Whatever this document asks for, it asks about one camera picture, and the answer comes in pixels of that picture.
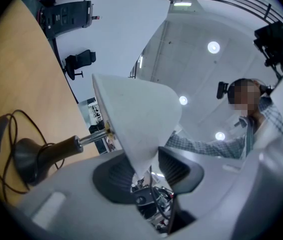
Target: plaid shirt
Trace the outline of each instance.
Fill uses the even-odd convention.
[[[258,105],[259,111],[268,122],[283,135],[283,118],[269,96],[261,96]],[[170,136],[166,147],[186,150],[209,156],[221,156],[224,158],[244,159],[253,149],[255,122],[251,117],[240,117],[239,121],[246,127],[244,136],[227,141],[215,140],[211,142],[191,141],[180,137],[175,132]]]

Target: black camera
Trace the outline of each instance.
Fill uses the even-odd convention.
[[[228,87],[228,83],[225,82],[218,83],[217,99],[220,100],[224,97],[224,94],[227,93],[227,87]]]

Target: shirt sleeve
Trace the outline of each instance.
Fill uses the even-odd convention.
[[[226,141],[215,140],[211,142],[203,142],[191,141],[173,133],[165,146],[202,155],[239,159],[245,146],[245,136]]]

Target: wooden table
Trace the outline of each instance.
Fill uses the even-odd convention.
[[[13,0],[0,18],[0,116],[24,110],[35,121],[48,142],[57,143],[73,135],[89,135],[59,63],[37,21],[21,0]],[[16,114],[18,140],[30,138],[43,144],[39,133],[22,114]],[[3,173],[9,155],[8,129],[0,153]],[[65,160],[67,164],[98,155],[94,144]],[[55,171],[53,166],[49,173]],[[13,188],[25,187],[11,161],[6,182]],[[8,188],[7,197],[15,205],[21,195]],[[0,181],[0,197],[3,199]]]

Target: concrete wall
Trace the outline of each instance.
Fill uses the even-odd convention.
[[[69,3],[83,0],[59,0]],[[68,79],[78,102],[95,96],[92,73],[128,77],[139,55],[167,16],[168,0],[91,0],[94,20],[88,28],[57,37],[60,59],[90,49],[96,62],[83,67],[83,78]]]

